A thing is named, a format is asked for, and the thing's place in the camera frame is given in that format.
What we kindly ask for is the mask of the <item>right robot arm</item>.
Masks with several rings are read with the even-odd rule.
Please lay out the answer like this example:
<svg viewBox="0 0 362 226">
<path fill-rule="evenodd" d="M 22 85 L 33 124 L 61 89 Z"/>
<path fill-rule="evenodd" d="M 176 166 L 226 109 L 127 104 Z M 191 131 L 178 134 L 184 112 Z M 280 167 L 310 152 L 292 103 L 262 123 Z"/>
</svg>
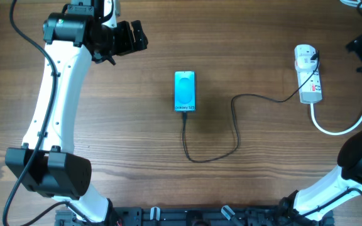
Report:
<svg viewBox="0 0 362 226">
<path fill-rule="evenodd" d="M 337 157 L 337 166 L 312 186 L 281 201 L 278 225 L 316 225 L 333 208 L 362 196 L 362 131 L 349 138 Z"/>
</svg>

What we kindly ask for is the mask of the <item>Galaxy S25 smartphone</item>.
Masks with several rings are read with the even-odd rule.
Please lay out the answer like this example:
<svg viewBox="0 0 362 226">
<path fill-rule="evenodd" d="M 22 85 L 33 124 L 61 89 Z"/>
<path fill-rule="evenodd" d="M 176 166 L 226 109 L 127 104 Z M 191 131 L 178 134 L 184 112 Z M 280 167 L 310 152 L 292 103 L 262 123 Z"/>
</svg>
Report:
<svg viewBox="0 0 362 226">
<path fill-rule="evenodd" d="M 174 111 L 195 111 L 195 95 L 195 72 L 176 71 L 174 75 Z"/>
</svg>

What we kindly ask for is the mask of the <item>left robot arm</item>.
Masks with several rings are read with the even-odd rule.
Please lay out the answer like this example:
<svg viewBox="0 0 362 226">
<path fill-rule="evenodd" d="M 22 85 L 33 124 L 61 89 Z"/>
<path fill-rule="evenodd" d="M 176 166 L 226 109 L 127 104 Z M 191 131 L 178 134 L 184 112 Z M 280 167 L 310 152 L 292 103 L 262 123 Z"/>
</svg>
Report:
<svg viewBox="0 0 362 226">
<path fill-rule="evenodd" d="M 118 21 L 118 1 L 71 1 L 43 24 L 45 67 L 31 124 L 6 166 L 16 186 L 67 206 L 83 225 L 122 225 L 110 199 L 91 184 L 91 162 L 74 154 L 75 115 L 92 63 L 145 50 L 140 21 Z"/>
</svg>

